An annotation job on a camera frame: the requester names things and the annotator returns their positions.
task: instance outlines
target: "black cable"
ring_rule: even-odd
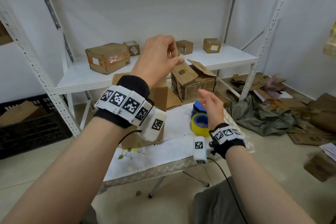
[[[142,130],[133,130],[133,131],[129,132],[126,136],[124,136],[124,137],[120,140],[119,144],[120,144],[126,137],[128,137],[130,134],[132,134],[132,133],[134,133],[134,132],[142,132]]]
[[[233,195],[234,200],[236,201],[236,204],[237,204],[238,209],[239,209],[239,211],[240,211],[240,213],[241,213],[241,216],[243,217],[245,223],[248,224],[246,218],[244,217],[244,214],[243,214],[242,210],[241,210],[240,207],[239,207],[239,204],[238,204],[238,201],[237,201],[237,199],[236,199],[236,196],[235,196],[235,194],[234,194],[234,192],[233,192],[233,189],[231,188],[231,184],[230,184],[228,178],[226,177],[226,175],[225,175],[223,169],[222,169],[221,166],[220,166],[215,160],[213,160],[212,158],[207,158],[207,159],[212,160],[213,162],[215,162],[216,165],[217,165],[217,166],[220,168],[220,170],[222,171],[223,175],[225,176],[225,179],[226,179],[227,183],[229,184],[230,190],[231,190],[231,192],[232,192],[232,195]]]

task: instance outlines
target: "person's leg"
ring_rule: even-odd
[[[250,223],[232,177],[228,180],[244,217]],[[227,180],[197,193],[192,210],[195,224],[245,224]]]
[[[80,224],[98,224],[97,214],[92,205],[90,205],[90,208],[88,209]]]

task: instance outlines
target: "packing tape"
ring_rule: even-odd
[[[196,113],[191,119],[191,130],[196,136],[209,136],[208,116]]]

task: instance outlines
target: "person's right arm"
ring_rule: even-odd
[[[223,103],[205,90],[199,90],[199,94],[208,113],[209,129],[214,129],[223,123]],[[225,159],[253,223],[315,223],[244,146],[229,148]]]

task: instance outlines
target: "person's left hand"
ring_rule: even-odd
[[[184,58],[177,56],[177,47],[171,35],[156,35],[148,38],[142,54],[135,63],[131,75],[142,78],[149,88],[167,77]]]

